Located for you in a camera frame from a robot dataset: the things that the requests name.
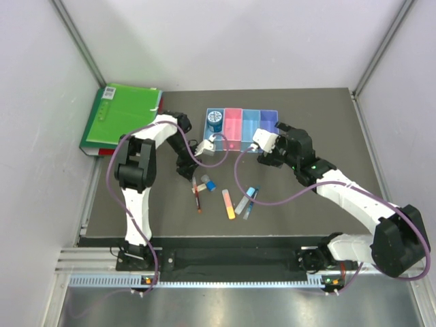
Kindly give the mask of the blue round tape dispenser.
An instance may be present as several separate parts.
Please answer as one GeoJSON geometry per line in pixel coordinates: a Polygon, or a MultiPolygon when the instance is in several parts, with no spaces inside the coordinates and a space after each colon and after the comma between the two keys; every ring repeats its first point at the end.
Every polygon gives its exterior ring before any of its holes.
{"type": "Polygon", "coordinates": [[[208,130],[214,133],[221,132],[223,126],[224,109],[210,109],[206,115],[208,130]]]}

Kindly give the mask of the small blue capped bottle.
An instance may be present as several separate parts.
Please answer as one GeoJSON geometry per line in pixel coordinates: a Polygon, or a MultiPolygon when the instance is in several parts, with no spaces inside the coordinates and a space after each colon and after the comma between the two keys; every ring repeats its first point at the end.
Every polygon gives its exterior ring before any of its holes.
{"type": "Polygon", "coordinates": [[[205,184],[206,188],[209,191],[216,190],[216,184],[210,179],[210,177],[207,174],[201,177],[201,181],[205,184]]]}

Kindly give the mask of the red pen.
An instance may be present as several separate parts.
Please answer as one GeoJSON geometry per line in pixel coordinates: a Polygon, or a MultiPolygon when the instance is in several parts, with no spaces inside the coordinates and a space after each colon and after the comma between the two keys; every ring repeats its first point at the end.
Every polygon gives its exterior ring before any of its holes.
{"type": "Polygon", "coordinates": [[[194,196],[195,196],[195,199],[196,199],[197,210],[198,210],[198,213],[201,213],[202,209],[201,209],[200,197],[199,197],[199,193],[198,193],[198,184],[197,184],[196,178],[194,176],[192,178],[192,185],[193,185],[194,196]]]}

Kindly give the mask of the teal blue bin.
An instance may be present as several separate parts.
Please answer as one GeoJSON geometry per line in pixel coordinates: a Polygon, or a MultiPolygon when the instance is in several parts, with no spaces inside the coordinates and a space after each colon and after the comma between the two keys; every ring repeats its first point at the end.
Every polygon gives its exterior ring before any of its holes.
{"type": "Polygon", "coordinates": [[[242,134],[240,151],[243,152],[253,142],[253,135],[260,127],[260,111],[243,109],[242,112],[242,134]]]}

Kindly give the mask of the pink bin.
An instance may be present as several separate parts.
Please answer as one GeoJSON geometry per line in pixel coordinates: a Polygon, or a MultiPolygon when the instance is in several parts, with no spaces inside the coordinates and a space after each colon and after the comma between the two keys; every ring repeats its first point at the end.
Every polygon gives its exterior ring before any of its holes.
{"type": "Polygon", "coordinates": [[[226,108],[224,110],[223,134],[227,138],[230,151],[240,151],[242,141],[242,108],[226,108]]]}

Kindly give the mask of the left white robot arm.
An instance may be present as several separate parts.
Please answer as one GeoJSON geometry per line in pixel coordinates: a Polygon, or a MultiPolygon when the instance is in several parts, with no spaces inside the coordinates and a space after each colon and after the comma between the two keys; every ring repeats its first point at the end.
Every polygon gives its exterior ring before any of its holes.
{"type": "Polygon", "coordinates": [[[190,130],[186,114],[167,111],[158,114],[147,128],[120,139],[113,172],[124,197],[127,232],[118,254],[118,271],[155,268],[155,252],[149,246],[149,196],[157,176],[157,148],[167,142],[177,154],[176,172],[191,181],[198,163],[192,157],[197,143],[185,137],[190,130]]]}

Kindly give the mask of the light blue bin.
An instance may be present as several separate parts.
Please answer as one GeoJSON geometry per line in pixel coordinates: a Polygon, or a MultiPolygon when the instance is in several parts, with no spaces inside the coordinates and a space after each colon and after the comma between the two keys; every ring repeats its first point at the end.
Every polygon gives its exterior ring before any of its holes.
{"type": "MultiPolygon", "coordinates": [[[[204,139],[209,139],[213,134],[216,134],[214,132],[211,132],[208,130],[207,124],[206,124],[206,119],[205,119],[205,125],[204,125],[204,139]]],[[[215,152],[217,151],[223,151],[223,138],[221,136],[215,136],[215,141],[214,144],[216,146],[215,152]]]]}

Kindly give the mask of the red folder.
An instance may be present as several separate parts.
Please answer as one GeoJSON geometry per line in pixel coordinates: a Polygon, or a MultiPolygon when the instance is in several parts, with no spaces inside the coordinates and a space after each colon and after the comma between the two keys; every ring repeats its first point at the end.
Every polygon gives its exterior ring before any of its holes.
{"type": "Polygon", "coordinates": [[[114,149],[99,149],[98,150],[98,155],[99,156],[111,156],[114,153],[114,149]]]}

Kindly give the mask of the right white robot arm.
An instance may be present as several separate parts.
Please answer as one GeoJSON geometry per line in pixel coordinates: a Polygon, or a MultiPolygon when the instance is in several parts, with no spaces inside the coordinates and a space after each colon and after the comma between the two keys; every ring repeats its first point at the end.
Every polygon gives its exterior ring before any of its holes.
{"type": "Polygon", "coordinates": [[[372,264],[392,278],[400,277],[420,260],[431,265],[428,238],[420,211],[384,201],[351,181],[335,165],[318,157],[312,139],[303,129],[276,124],[278,133],[257,129],[253,144],[262,150],[258,162],[289,166],[297,181],[357,219],[366,236],[336,232],[319,244],[318,262],[328,270],[342,261],[372,264]]]}

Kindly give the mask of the green folder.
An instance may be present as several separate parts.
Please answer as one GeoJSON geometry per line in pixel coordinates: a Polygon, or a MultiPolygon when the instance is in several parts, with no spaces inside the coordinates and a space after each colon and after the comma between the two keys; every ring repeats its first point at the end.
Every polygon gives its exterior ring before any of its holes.
{"type": "Polygon", "coordinates": [[[117,145],[123,134],[153,122],[161,96],[156,88],[107,84],[87,141],[117,145]]]}

